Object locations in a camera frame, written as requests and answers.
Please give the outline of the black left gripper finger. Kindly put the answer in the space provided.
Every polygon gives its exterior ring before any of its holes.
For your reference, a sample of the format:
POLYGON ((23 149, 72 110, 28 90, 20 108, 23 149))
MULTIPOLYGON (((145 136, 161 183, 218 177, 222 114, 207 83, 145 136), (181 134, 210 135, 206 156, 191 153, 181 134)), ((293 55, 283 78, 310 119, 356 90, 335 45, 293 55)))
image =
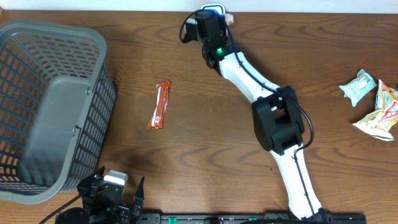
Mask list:
POLYGON ((134 195, 134 203, 133 203, 134 212, 141 212, 144 206, 144 179, 145 177, 141 178, 137 191, 134 195))
POLYGON ((78 184, 79 189, 87 189, 88 187, 91 187, 91 185, 94 183, 95 180, 97 179, 102 179, 103 178, 103 173, 105 170, 105 166, 100 167, 97 171, 89 175, 88 177, 85 177, 80 181, 78 184))

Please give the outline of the red snack bar wrapper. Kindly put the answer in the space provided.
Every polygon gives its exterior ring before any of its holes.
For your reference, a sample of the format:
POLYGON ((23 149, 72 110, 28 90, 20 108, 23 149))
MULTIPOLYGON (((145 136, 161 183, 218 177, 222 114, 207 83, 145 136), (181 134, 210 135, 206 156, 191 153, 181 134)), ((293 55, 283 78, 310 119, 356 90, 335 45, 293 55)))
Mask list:
POLYGON ((157 101, 156 108, 147 125, 148 129, 162 129, 164 125, 165 112, 169 103, 169 91, 171 82, 166 81, 156 84, 157 88, 157 101))

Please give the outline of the green flushable wipes pack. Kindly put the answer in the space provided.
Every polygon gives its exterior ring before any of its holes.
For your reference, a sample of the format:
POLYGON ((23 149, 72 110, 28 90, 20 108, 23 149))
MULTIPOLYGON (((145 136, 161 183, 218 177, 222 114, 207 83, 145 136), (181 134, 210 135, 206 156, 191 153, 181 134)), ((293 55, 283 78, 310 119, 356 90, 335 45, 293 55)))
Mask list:
POLYGON ((344 97, 348 97, 351 100, 352 107, 355 107, 357 103, 367 95, 373 88, 376 87, 376 82, 361 69, 356 78, 351 80, 345 85, 340 85, 339 88, 344 92, 344 97))

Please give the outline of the small orange box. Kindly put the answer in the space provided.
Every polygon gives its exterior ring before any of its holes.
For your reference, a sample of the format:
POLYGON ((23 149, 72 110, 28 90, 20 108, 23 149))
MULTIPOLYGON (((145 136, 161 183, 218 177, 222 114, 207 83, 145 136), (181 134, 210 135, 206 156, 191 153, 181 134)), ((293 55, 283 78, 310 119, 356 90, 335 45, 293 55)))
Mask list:
POLYGON ((234 16, 232 14, 226 13, 224 19, 228 26, 234 23, 234 16))

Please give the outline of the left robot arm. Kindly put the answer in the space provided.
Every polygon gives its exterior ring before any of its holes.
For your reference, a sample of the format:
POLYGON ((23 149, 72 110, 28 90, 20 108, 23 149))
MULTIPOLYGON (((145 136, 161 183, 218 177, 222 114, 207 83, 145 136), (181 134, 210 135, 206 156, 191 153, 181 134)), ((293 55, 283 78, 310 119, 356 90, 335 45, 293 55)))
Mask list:
POLYGON ((144 207, 144 180, 142 177, 133 201, 123 203, 128 175, 115 170, 104 173, 101 167, 78 184, 82 207, 62 212, 56 223, 136 223, 144 207))

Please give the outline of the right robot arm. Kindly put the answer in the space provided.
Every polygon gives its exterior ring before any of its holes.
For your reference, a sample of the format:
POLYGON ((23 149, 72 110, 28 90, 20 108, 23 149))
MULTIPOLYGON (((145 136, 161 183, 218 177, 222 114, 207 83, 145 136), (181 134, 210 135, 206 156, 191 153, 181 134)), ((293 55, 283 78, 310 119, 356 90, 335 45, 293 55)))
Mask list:
POLYGON ((202 56, 210 68, 234 84, 251 104, 254 133, 274 158, 284 181, 290 211, 299 220, 320 220, 323 211, 306 168, 304 125, 311 124, 291 86, 281 88, 261 75, 234 43, 226 16, 215 10, 192 13, 195 34, 182 42, 202 42, 202 56))

